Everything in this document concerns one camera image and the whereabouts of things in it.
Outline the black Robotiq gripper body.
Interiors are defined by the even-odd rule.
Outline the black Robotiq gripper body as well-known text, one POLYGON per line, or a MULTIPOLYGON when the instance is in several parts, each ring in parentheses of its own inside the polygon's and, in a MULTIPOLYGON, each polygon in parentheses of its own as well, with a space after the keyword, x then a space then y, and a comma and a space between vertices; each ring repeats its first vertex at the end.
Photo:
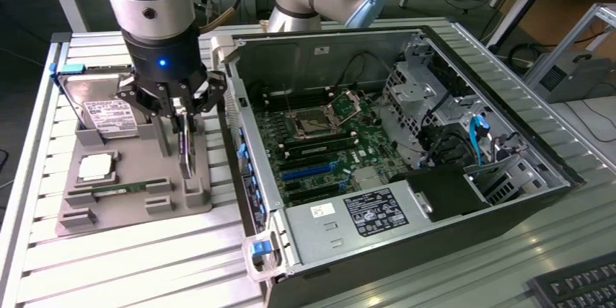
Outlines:
POLYGON ((167 39, 145 39, 123 30, 136 82, 155 97, 181 99, 192 106, 193 93, 205 81, 200 58, 199 28, 188 27, 167 39))

